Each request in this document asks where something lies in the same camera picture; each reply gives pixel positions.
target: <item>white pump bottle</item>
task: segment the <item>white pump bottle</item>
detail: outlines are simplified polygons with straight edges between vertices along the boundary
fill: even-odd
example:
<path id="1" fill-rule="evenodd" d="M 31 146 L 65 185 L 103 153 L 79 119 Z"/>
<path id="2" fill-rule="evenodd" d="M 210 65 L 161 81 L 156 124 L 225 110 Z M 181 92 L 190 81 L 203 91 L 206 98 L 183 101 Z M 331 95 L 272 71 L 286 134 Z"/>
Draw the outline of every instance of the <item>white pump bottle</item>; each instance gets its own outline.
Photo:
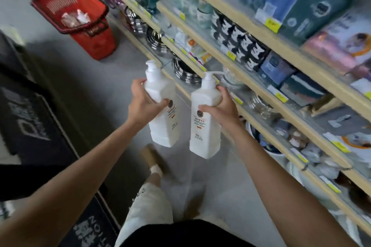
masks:
<path id="1" fill-rule="evenodd" d="M 172 147 L 179 139 L 180 132 L 175 82 L 162 74 L 154 60 L 149 60 L 146 64 L 148 69 L 146 70 L 147 81 L 144 82 L 144 89 L 155 102 L 169 99 L 169 105 L 149 123 L 152 140 L 159 145 Z"/>
<path id="2" fill-rule="evenodd" d="M 220 124 L 209 113 L 198 109 L 199 105 L 212 107 L 220 104 L 221 92 L 216 89 L 216 79 L 213 74 L 223 72 L 205 72 L 201 88 L 191 94 L 191 140 L 190 151 L 205 159 L 214 156 L 220 150 Z"/>

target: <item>basket handle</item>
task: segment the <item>basket handle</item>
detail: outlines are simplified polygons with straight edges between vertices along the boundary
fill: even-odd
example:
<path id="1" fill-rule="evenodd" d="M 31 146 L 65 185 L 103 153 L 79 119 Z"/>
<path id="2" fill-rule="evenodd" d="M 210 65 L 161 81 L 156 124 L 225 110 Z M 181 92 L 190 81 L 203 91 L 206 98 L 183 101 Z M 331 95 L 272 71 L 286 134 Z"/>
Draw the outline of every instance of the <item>basket handle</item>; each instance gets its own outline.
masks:
<path id="1" fill-rule="evenodd" d="M 108 29 L 109 26 L 108 24 L 106 24 L 105 22 L 103 22 L 102 20 L 98 20 L 98 22 L 96 23 L 96 26 L 93 26 L 92 28 L 90 29 L 84 29 L 85 33 L 87 35 L 89 35 L 90 37 L 94 37 L 100 33 L 102 33 L 103 31 L 105 31 L 106 29 Z"/>

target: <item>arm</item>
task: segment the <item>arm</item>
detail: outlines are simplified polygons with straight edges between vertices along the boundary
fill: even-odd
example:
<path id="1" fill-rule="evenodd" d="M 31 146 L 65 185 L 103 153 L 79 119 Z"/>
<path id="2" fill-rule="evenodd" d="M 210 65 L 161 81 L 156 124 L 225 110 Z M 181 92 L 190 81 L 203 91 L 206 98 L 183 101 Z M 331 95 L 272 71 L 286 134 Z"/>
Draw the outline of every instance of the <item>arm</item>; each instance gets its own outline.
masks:
<path id="1" fill-rule="evenodd" d="M 155 103 L 134 80 L 127 121 L 93 150 L 37 190 L 24 209 L 0 228 L 4 246 L 57 246 L 89 204 L 100 185 L 131 142 L 159 114 L 167 100 Z"/>
<path id="2" fill-rule="evenodd" d="M 243 129 L 235 103 L 225 87 L 217 107 L 199 106 L 233 137 L 239 155 L 287 246 L 358 246 L 318 200 L 271 158 Z"/>

